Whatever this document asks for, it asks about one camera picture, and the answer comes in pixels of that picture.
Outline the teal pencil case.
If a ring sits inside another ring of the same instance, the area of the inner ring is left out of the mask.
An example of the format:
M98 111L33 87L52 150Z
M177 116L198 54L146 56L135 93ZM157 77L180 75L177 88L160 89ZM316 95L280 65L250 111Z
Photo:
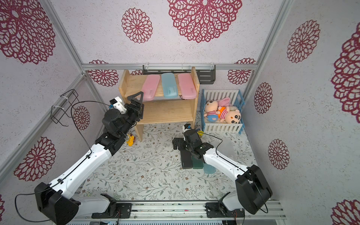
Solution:
M214 174L216 173L216 168L211 166L211 165L208 165L208 164L203 164L203 171L205 174Z

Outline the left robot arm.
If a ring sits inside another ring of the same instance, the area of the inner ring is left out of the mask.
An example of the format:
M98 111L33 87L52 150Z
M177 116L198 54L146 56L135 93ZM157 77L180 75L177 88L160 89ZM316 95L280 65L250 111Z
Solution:
M143 118L143 92L127 98L123 104L117 97L110 101L111 109L102 120L104 133L90 150L66 172L49 184L35 187L38 210L57 225L65 225L77 216L95 213L101 217L117 216L117 202L108 194L75 200L75 191L100 165L108 161L126 142L128 132Z

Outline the pink pencil case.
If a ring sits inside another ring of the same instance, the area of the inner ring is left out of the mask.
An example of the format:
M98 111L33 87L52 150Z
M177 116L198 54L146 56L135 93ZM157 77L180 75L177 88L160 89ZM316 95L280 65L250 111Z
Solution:
M141 91L143 92L143 101L153 101L156 90L160 82L160 75L147 75Z
M181 96L185 100L194 99L197 96L197 91L193 83L191 74L182 73L178 74L179 86L181 90Z

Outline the dark grey pencil case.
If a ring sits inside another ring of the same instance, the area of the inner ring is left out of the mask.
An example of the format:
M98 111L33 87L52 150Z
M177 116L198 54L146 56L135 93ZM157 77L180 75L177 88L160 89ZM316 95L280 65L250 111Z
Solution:
M192 154L189 151L181 150L181 166L182 169L192 169L193 162L192 162Z

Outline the clear frosted pencil case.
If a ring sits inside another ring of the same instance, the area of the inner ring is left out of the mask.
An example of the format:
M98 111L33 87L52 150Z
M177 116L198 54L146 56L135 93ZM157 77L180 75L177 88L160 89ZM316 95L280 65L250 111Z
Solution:
M217 139L215 141L210 142L210 144L213 145L214 147L217 147L219 145L219 147L217 148L218 153L224 154L233 161L237 160L237 154L231 139L225 138L223 139L223 141Z

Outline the light blue pencil case top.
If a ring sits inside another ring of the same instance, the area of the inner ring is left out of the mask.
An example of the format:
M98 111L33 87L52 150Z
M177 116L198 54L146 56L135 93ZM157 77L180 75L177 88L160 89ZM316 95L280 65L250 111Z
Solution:
M165 98L174 99L178 97L178 88L173 73L164 73L161 75L163 94Z

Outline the dark green pencil case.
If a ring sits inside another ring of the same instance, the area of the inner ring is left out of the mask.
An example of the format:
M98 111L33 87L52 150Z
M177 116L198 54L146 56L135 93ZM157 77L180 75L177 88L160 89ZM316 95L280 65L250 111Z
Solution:
M196 157L192 156L192 168L193 169L203 169L203 160L197 159Z

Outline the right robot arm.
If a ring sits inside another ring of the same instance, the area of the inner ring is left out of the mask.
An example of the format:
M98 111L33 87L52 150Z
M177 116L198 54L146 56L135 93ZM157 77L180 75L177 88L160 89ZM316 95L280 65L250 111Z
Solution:
M210 143L202 142L198 132L186 127L182 138L174 138L172 145L175 150L188 152L196 159L216 168L235 186L235 192L229 192L221 197L217 206L205 206L208 212L217 213L221 217L237 216L237 212L247 211L255 215L258 211L268 213L266 202L272 197L270 188L263 172L256 166L246 166L230 159Z

